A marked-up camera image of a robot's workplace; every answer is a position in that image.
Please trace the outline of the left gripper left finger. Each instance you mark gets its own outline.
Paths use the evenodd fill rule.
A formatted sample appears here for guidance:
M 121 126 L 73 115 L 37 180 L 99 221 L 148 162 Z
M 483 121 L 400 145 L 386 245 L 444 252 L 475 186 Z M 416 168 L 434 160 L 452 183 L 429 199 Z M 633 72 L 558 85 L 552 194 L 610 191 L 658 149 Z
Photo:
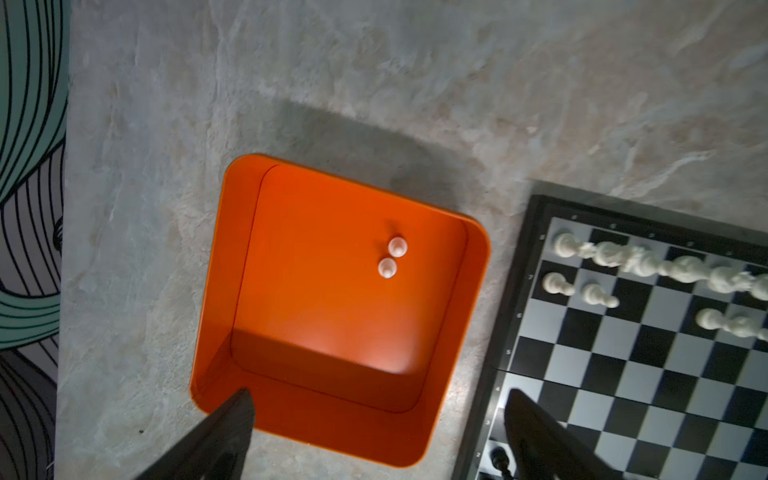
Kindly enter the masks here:
M 251 442 L 255 410 L 248 389 L 228 400 L 189 431 L 140 479 L 239 479 Z

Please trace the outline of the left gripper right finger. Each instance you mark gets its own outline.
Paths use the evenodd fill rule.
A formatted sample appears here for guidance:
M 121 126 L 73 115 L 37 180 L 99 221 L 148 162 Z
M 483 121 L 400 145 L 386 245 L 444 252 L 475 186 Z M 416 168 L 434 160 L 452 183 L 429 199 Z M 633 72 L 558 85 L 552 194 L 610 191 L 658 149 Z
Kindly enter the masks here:
M 519 479 L 618 478 L 616 470 L 519 389 L 509 391 L 504 424 Z

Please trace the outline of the black white chessboard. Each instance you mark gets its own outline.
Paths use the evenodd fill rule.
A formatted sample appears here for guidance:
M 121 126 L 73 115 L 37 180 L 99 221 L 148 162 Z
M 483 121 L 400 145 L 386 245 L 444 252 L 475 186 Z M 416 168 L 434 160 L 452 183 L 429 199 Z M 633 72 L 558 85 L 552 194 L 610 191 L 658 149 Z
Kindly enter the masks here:
M 561 258 L 553 240 L 746 272 L 756 294 Z M 559 272 L 573 296 L 551 295 Z M 519 389 L 627 479 L 767 475 L 767 236 L 551 183 L 528 202 L 453 475 L 497 479 Z

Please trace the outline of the orange plastic bin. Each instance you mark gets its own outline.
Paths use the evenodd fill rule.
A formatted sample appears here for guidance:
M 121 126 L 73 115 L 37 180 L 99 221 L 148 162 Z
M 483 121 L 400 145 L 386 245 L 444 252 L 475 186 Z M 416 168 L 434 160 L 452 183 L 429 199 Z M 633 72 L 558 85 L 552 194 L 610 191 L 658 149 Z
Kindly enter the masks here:
M 408 243 L 388 253 L 397 236 Z M 223 176 L 190 395 L 397 468 L 425 455 L 491 253 L 475 219 L 277 158 Z M 397 273 L 379 275 L 393 258 Z

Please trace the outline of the white back row piece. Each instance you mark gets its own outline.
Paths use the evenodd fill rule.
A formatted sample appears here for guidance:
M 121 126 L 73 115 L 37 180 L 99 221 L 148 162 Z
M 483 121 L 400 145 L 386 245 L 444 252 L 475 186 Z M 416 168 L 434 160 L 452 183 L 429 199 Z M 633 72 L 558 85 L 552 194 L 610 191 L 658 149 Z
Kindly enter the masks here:
M 561 258 L 590 259 L 596 254 L 596 246 L 592 242 L 580 240 L 571 232 L 564 232 L 553 240 L 553 251 Z

